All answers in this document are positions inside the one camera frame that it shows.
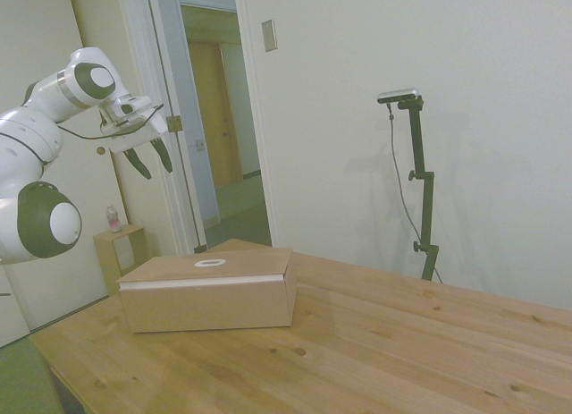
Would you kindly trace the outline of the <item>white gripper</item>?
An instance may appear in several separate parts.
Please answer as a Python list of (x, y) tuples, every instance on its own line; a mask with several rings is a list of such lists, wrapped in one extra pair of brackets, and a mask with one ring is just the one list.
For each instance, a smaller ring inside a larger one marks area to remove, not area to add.
[(169, 152), (160, 138), (168, 131), (166, 122), (160, 115), (162, 107), (162, 105), (154, 106), (135, 114), (126, 123), (113, 126), (108, 132), (110, 135), (108, 146), (111, 151), (113, 153), (123, 152), (130, 164), (147, 180), (151, 179), (151, 173), (142, 163), (134, 148), (150, 141), (165, 171), (172, 173)]

